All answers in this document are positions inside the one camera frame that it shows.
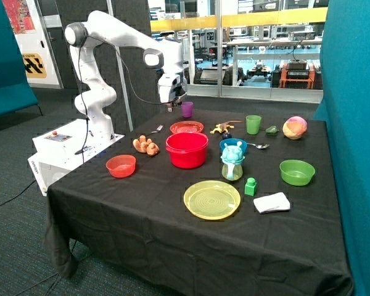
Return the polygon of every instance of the glass window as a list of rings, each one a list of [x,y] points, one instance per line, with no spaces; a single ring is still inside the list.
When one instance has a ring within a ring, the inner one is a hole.
[[[319,53],[328,0],[149,0],[149,5],[158,2],[165,10],[158,19],[175,19],[171,26],[182,29],[175,35],[183,43],[189,94],[322,99]],[[183,20],[191,17],[192,22]]]

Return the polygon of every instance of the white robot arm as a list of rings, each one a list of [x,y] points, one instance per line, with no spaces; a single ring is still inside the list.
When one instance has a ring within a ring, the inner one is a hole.
[[[100,76],[93,54],[96,46],[107,43],[118,47],[144,49],[146,67],[162,68],[164,72],[158,81],[161,103],[167,103],[171,107],[173,101],[186,93],[183,50],[179,42],[166,39],[158,42],[101,11],[91,12],[87,22],[69,24],[65,29],[65,38],[70,44],[70,55],[76,73],[80,81],[90,88],[76,97],[75,105],[81,113],[88,115],[89,129],[95,139],[109,140],[114,135],[111,118],[104,114],[102,108],[112,104],[117,98],[114,89]]]

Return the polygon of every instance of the white napkin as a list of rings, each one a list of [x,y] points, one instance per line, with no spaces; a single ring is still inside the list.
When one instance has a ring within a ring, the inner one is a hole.
[[[282,192],[254,199],[253,204],[256,206],[259,213],[290,210],[289,200]]]

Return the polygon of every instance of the teal chair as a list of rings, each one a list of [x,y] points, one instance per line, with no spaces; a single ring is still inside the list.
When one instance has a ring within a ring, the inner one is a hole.
[[[38,106],[38,101],[27,82],[22,55],[0,0],[0,115],[31,105]]]
[[[321,49],[325,120],[355,295],[370,295],[370,1],[329,3]]]

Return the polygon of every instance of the purple cup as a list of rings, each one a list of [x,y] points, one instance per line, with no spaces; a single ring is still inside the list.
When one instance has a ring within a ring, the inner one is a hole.
[[[181,104],[181,110],[184,118],[192,117],[193,115],[193,102],[183,102]]]

